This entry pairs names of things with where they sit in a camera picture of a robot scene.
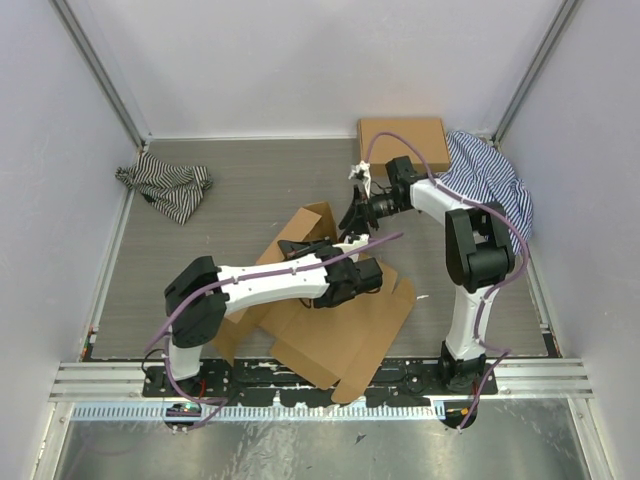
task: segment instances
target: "gray wooden floor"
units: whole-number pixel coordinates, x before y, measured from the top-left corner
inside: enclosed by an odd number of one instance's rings
[[[214,186],[180,226],[140,195],[131,208],[94,346],[95,358],[140,357],[164,320],[163,291],[195,257],[218,265],[251,265],[302,205],[329,201],[339,221],[351,200],[355,140],[156,141],[151,152],[175,164],[209,168]],[[418,300],[389,355],[437,356],[453,312],[454,288],[444,263],[444,230],[427,215],[384,219],[378,235],[404,232],[373,254],[409,276]],[[501,291],[487,341],[516,355],[546,353],[527,280]],[[267,356],[272,339],[256,331],[238,356]],[[204,355],[216,356],[212,346]]]

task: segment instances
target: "black mounting plate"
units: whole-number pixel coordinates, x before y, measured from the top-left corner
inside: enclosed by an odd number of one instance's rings
[[[148,367],[142,395],[146,398],[178,396],[166,378],[163,366]],[[221,359],[204,359],[200,376],[187,388],[193,396],[199,396],[204,381],[204,395],[227,397],[228,405],[267,407],[273,404],[276,392],[280,403],[294,407],[304,403],[310,408],[328,407],[334,388],[320,390],[274,359],[236,359],[231,367]],[[495,377],[485,384],[484,395],[498,393]],[[437,364],[426,358],[386,358],[378,368],[371,384],[364,392],[367,407],[381,405],[395,407],[429,406],[425,396],[471,395],[469,392],[452,393],[439,381]]]

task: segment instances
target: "gray floor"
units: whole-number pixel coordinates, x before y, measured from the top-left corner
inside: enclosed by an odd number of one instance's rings
[[[57,480],[580,480],[589,474],[565,400],[481,403],[462,435],[437,420],[72,422]]]
[[[96,358],[139,357],[162,323],[164,288],[195,257],[218,265],[250,265],[302,205],[329,201],[339,221],[351,200],[349,166],[355,140],[157,141],[152,153],[176,164],[206,165],[215,185],[185,226],[136,195],[120,247],[94,347]],[[419,297],[389,355],[437,356],[453,311],[445,270],[444,231],[416,212],[385,219],[379,235],[404,237],[374,255],[408,276]],[[540,324],[526,278],[501,291],[487,339],[516,355],[544,355]],[[267,356],[272,339],[256,331],[238,356]],[[216,356],[211,346],[204,355]]]

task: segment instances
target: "cardboard box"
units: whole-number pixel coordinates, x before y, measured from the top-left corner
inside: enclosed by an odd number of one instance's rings
[[[284,259],[280,239],[312,241],[330,237],[336,228],[327,203],[301,208],[260,257],[257,264]],[[407,278],[381,262],[380,292],[359,295],[336,308],[306,309],[297,299],[257,305],[226,318],[214,339],[221,355],[233,363],[237,345],[260,326],[275,337],[271,355],[318,388],[337,383],[336,403],[356,400],[369,385],[382,359],[413,308],[416,296]]]
[[[360,158],[364,160],[371,139],[378,132],[392,132],[409,141],[424,155],[434,172],[446,172],[451,165],[446,134],[439,118],[362,118],[358,121]],[[406,145],[398,139],[383,136],[376,140],[369,162],[371,175],[385,177],[384,165],[396,157],[408,155],[416,171],[426,173],[422,162]]]

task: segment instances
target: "blue and white striped fabric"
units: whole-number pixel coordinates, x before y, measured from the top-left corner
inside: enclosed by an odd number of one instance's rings
[[[529,240],[533,221],[531,195],[517,176],[507,158],[485,142],[466,132],[449,132],[447,145],[451,167],[440,175],[442,182],[479,203],[497,201],[518,232]],[[520,244],[510,233],[516,255]]]

